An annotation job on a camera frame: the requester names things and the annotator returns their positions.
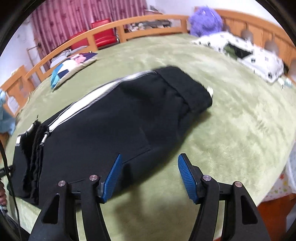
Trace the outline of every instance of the red chair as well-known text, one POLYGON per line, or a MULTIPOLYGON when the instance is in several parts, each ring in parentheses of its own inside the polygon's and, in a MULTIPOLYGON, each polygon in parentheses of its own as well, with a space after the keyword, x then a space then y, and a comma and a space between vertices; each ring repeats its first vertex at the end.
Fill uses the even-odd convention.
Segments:
MULTIPOLYGON (((73 38, 77 37, 78 35, 83 34, 85 32, 86 32, 86 30, 83 30, 83 31, 71 36, 70 39, 73 39, 73 38)), ((82 39, 82 40, 78 41, 77 43, 72 44, 71 49, 74 50, 74 49, 77 49, 79 47, 88 46, 88 45, 89 45, 89 42, 87 41, 87 39, 82 39)))
MULTIPOLYGON (((96 28, 110 22, 111 22, 110 18, 106 18, 106 19, 92 23, 91 27, 96 28)), ((98 48, 109 45, 109 44, 117 43, 117 37, 115 36, 113 29, 107 29, 100 33, 94 34, 94 39, 96 42, 96 46, 98 48)))

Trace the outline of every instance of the black cable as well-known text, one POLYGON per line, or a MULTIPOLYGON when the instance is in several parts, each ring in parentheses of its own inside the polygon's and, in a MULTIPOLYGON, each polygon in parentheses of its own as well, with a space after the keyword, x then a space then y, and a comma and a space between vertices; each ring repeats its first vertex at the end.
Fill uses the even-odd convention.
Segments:
POLYGON ((2 155, 2 159, 3 159, 3 163, 4 163, 4 169, 5 169, 5 173, 6 173, 7 179, 8 179, 8 183, 10 185, 10 189, 11 189, 11 193, 12 193, 12 197, 13 197, 13 202, 15 204, 15 209, 17 211, 18 230, 19 230, 19 235, 20 235, 20 241, 22 241, 22 233, 21 233, 21 230, 20 230, 20 214, 19 214, 19 211, 18 211, 18 208, 17 208, 17 202, 15 200, 15 192, 13 190, 11 178, 10 178, 10 175, 9 175, 9 169, 8 169, 7 157, 6 157, 6 154, 5 154, 5 149, 4 149, 4 146, 3 146, 1 140, 0 140, 0 152, 1 152, 1 155, 2 155))

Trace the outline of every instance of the patterned curtain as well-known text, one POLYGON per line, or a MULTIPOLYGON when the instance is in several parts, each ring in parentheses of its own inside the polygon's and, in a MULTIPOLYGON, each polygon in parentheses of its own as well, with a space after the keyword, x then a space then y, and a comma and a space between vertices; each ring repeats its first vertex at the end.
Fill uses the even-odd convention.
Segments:
POLYGON ((46 0, 32 13, 34 35, 49 54, 91 23, 144 15, 146 0, 46 0))

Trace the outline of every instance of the purple stuffed animal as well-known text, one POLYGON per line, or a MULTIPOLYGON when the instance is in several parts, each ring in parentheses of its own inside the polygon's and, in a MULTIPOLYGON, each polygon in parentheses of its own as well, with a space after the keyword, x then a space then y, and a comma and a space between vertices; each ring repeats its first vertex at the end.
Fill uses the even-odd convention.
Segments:
POLYGON ((200 7, 189 18, 191 24, 190 34, 196 37, 210 35, 222 31, 222 18, 209 7, 200 7))

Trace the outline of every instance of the black pants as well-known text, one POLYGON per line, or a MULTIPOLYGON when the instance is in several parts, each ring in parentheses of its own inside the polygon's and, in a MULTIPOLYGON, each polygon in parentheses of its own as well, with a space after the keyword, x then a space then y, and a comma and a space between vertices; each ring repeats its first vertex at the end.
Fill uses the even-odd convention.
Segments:
POLYGON ((99 176, 117 153, 123 158, 120 191, 162 162, 211 105, 207 90, 177 67, 114 80, 20 136, 12 174, 16 195, 42 207, 59 181, 79 191, 80 181, 99 176))

